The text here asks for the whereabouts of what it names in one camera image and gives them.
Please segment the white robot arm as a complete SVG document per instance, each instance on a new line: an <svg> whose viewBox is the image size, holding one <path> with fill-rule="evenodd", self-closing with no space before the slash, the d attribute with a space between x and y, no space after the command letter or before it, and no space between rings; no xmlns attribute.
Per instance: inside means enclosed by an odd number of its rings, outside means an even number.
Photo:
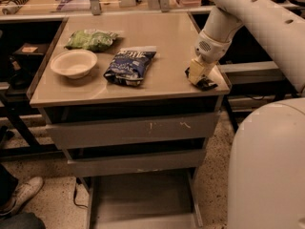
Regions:
<svg viewBox="0 0 305 229"><path fill-rule="evenodd" d="M272 0L213 0L188 78L210 77L241 27L267 62L224 66L235 83L290 85L295 97L249 114L234 136L228 175L227 229L304 229L305 20Z"/></svg>

